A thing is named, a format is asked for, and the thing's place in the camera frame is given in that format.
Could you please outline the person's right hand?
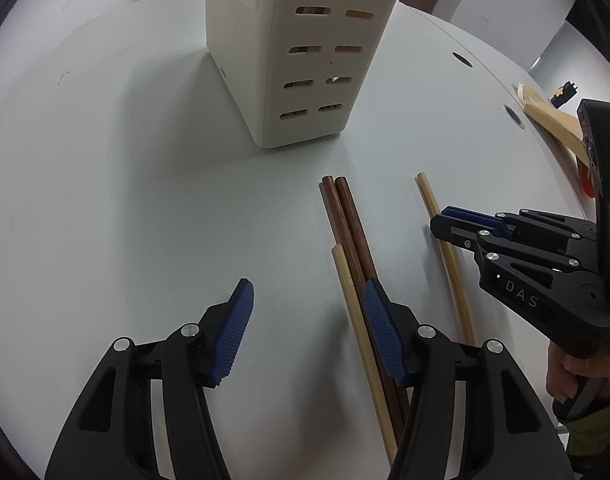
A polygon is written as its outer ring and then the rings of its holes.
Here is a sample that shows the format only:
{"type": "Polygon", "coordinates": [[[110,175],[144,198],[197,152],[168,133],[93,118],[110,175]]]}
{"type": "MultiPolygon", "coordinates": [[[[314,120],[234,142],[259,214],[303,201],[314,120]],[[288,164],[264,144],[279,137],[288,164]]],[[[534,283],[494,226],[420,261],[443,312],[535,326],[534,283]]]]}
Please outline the person's right hand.
{"type": "Polygon", "coordinates": [[[610,344],[589,359],[578,359],[550,341],[546,374],[549,396],[559,402],[573,399],[578,392],[579,377],[603,379],[599,395],[610,398],[610,344]]]}

